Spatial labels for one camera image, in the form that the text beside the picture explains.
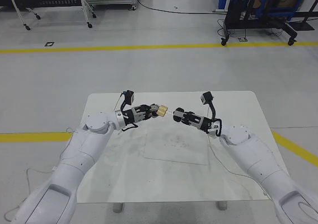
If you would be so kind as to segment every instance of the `yellow floor line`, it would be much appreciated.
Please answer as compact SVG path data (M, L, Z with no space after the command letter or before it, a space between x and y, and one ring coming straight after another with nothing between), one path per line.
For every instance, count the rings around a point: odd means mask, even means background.
M281 146L290 150L291 152L293 152L297 156L301 157L302 159L306 160L307 162L318 167L318 157L316 155L314 155L311 152L305 150L304 148L296 145L295 143L282 137L281 135L277 134L274 131L272 131L272 135L278 144L280 144Z
M38 49L3 49L0 54L51 53L51 52L98 52L108 50L148 50L148 49L188 49L188 48L252 48L286 46L287 43L227 43L226 46L217 44L166 44L166 45L135 45L135 46L89 46L77 48L38 48ZM318 46L318 41L296 42L294 46Z
M64 142L69 140L71 133L49 132L49 133L11 133L0 134L0 143L15 142Z
M290 140L272 131L275 141L297 156L318 167L318 157L304 148L296 145ZM20 143L20 142L64 142L69 140L70 133L50 132L50 133L9 133L0 134L0 143Z

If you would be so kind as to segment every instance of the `cart wheel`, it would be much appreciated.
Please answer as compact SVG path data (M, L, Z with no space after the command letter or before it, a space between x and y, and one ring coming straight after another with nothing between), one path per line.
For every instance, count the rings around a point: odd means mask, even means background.
M288 39L288 46L292 46L293 44L294 44L294 42L296 42L295 40L294 40L294 38L289 38Z

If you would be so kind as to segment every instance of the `table top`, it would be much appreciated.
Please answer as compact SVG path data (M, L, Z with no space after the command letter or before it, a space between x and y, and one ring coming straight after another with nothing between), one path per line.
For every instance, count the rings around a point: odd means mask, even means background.
M181 107L207 116L208 106L200 100L202 93L135 93L133 105L155 103L168 106L168 111ZM222 119L223 125L249 127L287 171L255 94L251 91L212 94L216 117ZM89 113L113 111L118 97L119 94L90 95L82 120ZM142 121L138 126L113 133L101 158L83 178L77 192L78 203L267 199L256 182L224 169L202 131L174 122L171 114ZM245 175L218 139L211 139L211 146L226 168Z

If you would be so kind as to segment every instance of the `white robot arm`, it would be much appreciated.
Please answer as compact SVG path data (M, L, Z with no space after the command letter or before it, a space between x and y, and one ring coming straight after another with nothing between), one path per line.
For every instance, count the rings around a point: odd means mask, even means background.
M212 100L210 92L203 94L202 103L209 104L211 119L182 108L174 111L173 119L218 138L239 167L270 196L282 224L318 223L318 196L292 180L277 164L272 151L247 127L226 127L216 119Z
M88 114L86 121L74 131L51 177L28 196L11 223L69 223L76 209L77 189L102 155L113 131L129 124L133 125L130 128L138 127L135 123L163 116L167 109L153 104L124 110L125 105L132 104L134 93L128 90L124 97L118 111Z

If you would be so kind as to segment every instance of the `gray floor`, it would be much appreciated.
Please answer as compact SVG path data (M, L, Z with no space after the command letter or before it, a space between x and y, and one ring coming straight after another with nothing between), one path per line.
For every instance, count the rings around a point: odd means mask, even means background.
M143 1L181 11L211 11L211 0ZM80 8L26 12L26 31L16 13L0 12L0 49L219 43L217 15L176 15L138 7L97 11L88 29ZM318 41L318 20L298 41ZM234 37L243 36L236 30ZM286 42L248 30L249 42ZM270 127L318 156L318 46L281 48L157 49L113 52L0 54L0 133L63 132L80 121L94 92L251 90ZM64 143L0 144L0 223L2 215L27 196L25 170L50 170ZM279 146L289 173L318 194L318 168ZM31 173L31 186L48 176ZM79 204L71 223L278 223L268 201L231 202L225 212L213 202Z

